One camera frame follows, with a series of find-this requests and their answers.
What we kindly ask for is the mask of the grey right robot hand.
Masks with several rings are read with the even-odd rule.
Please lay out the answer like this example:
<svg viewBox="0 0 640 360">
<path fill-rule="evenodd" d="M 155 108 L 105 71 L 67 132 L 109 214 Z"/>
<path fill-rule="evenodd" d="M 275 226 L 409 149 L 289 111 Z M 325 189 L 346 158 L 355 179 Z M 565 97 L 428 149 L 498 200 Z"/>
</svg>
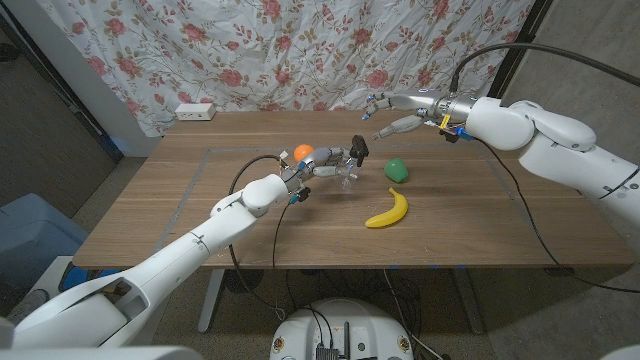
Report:
<svg viewBox="0 0 640 360">
<path fill-rule="evenodd" d="M 436 89 L 418 89 L 409 93 L 379 92 L 369 95 L 368 106 L 362 116 L 366 121 L 382 109 L 413 111 L 413 115 L 402 117 L 375 133 L 373 140 L 380 140 L 390 135 L 412 132 L 422 125 L 438 129 L 448 142 L 455 143 L 459 139 L 471 140 L 472 136 L 465 130 L 467 118 L 477 98 L 469 96 L 453 96 Z"/>
</svg>

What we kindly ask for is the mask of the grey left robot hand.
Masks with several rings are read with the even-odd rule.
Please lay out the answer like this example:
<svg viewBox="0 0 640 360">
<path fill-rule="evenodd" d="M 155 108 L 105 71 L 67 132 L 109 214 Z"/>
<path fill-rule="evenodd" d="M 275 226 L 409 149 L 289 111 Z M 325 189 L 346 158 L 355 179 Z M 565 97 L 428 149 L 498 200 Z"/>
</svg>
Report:
<svg viewBox="0 0 640 360">
<path fill-rule="evenodd" d="M 343 147 L 323 147 L 306 155 L 295 166 L 286 168 L 281 174 L 287 190 L 294 192 L 304 187 L 304 182 L 313 177 L 342 177 L 345 182 L 357 180 L 360 168 L 356 158 Z"/>
</svg>

